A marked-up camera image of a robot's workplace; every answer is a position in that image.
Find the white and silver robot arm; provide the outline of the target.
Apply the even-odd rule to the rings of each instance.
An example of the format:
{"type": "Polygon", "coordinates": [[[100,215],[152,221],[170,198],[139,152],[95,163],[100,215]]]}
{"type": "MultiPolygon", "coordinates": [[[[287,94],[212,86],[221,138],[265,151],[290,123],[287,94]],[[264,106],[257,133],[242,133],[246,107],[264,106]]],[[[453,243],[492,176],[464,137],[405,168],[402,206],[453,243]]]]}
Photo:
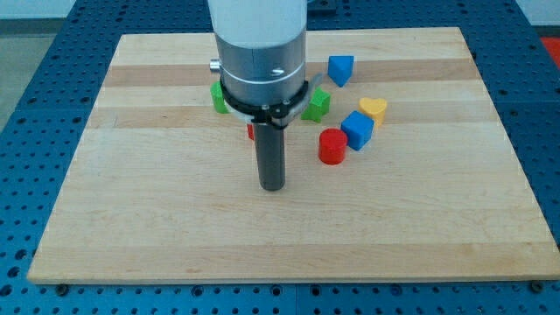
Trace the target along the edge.
{"type": "Polygon", "coordinates": [[[242,119],[287,127],[324,75],[306,79],[306,0],[208,0],[224,100],[242,119]]]}

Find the green block behind arm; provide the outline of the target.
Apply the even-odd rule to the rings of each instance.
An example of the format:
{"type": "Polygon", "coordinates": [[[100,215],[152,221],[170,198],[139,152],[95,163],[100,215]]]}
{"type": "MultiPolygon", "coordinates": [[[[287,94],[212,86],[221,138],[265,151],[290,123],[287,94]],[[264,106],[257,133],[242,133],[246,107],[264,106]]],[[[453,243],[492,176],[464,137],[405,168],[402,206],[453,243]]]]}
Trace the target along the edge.
{"type": "Polygon", "coordinates": [[[228,114],[229,110],[225,103],[221,90],[221,83],[219,81],[216,81],[211,85],[210,94],[214,110],[219,114],[228,114]]]}

